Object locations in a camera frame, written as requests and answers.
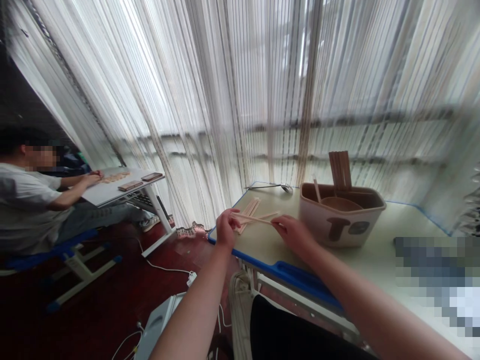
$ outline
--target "gray pants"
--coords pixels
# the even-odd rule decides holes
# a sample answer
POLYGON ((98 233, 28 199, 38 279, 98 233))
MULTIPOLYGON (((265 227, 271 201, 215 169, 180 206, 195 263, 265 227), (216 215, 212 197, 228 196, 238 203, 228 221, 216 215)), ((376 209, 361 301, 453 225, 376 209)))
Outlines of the gray pants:
POLYGON ((139 223, 154 215, 130 204, 112 205, 102 208, 89 203, 75 205, 74 210, 61 225, 56 243, 62 243, 87 230, 107 227, 122 221, 139 223))

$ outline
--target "metal spoon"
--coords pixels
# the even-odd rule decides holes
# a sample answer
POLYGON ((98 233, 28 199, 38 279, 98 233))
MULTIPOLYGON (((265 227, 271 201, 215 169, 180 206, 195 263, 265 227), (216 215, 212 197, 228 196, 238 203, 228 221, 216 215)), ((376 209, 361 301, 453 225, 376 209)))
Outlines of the metal spoon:
POLYGON ((281 183, 279 185, 269 185, 269 186, 255 186, 255 187, 249 186, 249 187, 246 187, 245 189, 250 190, 250 189, 275 188, 278 186, 281 187, 288 194, 292 194, 294 192, 294 189, 286 183, 281 183))

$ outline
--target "red floor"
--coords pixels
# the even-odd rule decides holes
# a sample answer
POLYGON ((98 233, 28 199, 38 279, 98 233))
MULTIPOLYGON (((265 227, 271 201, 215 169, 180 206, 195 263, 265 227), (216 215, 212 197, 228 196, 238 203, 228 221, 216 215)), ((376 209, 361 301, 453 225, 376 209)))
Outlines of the red floor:
MULTIPOLYGON (((142 235, 144 247, 164 232, 157 225, 142 235)), ((67 301, 53 314, 45 312, 46 305, 75 284, 68 275, 48 288, 42 288, 41 279, 62 266, 51 260, 36 269, 0 278, 0 323, 3 329, 3 359, 111 359, 122 340, 144 326, 150 312, 171 295, 185 292, 188 275, 153 268, 141 256, 136 241, 137 231, 129 224, 120 224, 100 231, 101 239, 112 247, 87 264, 95 270, 116 255, 123 262, 67 301)), ((96 247, 85 244, 85 249, 96 247)), ((170 269, 199 272, 208 260, 213 246, 205 238, 169 239, 148 259, 154 265, 170 269)), ((225 323, 230 324, 228 283, 239 270, 232 256, 222 294, 225 323)), ((231 328, 222 326, 222 333, 232 338, 231 328)), ((123 359, 136 345, 138 338, 130 338, 116 359, 123 359)))

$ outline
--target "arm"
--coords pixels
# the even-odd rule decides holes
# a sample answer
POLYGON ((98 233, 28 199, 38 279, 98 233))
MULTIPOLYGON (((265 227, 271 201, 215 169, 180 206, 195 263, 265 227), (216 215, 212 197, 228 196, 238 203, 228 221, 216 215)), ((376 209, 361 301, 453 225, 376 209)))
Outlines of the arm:
POLYGON ((382 359, 468 359, 430 326, 322 248, 303 223, 288 215, 271 222, 285 243, 340 301, 349 319, 382 359))
POLYGON ((98 175, 87 175, 80 177, 81 180, 76 185, 74 185, 70 190, 62 192, 59 197, 46 206, 46 209, 51 211, 63 211, 69 209, 82 197, 88 187, 100 181, 100 176, 98 175))
POLYGON ((150 360, 207 358, 235 244, 233 229, 240 227, 231 212, 238 210, 225 210, 216 220, 218 239, 213 253, 168 321, 150 360))
MULTIPOLYGON (((104 174, 100 171, 92 171, 89 175, 98 175, 100 178, 104 177, 104 174)), ((72 177, 62 177, 60 186, 62 188, 69 188, 72 186, 77 185, 83 178, 87 177, 88 175, 79 175, 79 176, 72 176, 72 177)))

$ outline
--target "person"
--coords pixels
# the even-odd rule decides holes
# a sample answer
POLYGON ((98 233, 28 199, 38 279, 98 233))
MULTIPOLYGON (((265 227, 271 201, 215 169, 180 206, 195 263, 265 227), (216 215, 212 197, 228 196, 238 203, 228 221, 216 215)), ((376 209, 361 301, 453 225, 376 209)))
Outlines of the person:
MULTIPOLYGON (((237 219, 231 216, 238 209, 225 210, 216 221, 217 241, 207 264, 201 269, 196 280, 178 305, 165 329, 159 337, 150 360, 161 359, 206 359, 217 321, 217 311, 224 278, 230 262, 236 237, 233 230, 240 227, 237 219)), ((341 260, 321 247, 312 237, 306 226, 299 220, 282 215, 271 220, 285 244, 299 256, 324 282, 341 303, 349 320, 355 324, 363 339, 381 359, 468 359, 458 348, 422 322, 418 317, 382 292, 367 279, 351 270, 341 260)), ((253 301, 250 316, 250 343, 253 359, 375 359, 372 355, 357 348, 346 340, 326 330, 318 332, 318 326, 303 319, 304 327, 310 326, 304 334, 309 343, 304 345, 315 349, 307 354, 301 347, 295 348, 297 331, 302 328, 292 321, 264 321, 262 329, 253 331, 257 295, 253 301), (269 337, 269 333, 279 334, 272 341, 270 349, 259 348, 255 344, 269 337), (323 338, 312 336, 318 333, 323 338)), ((284 311, 286 316, 295 317, 284 311)))
POLYGON ((56 162, 55 147, 45 132, 14 126, 0 132, 0 253, 44 253, 89 229, 129 220, 146 232, 160 221, 129 204, 101 209, 77 204, 103 174, 60 178, 38 172, 56 162))

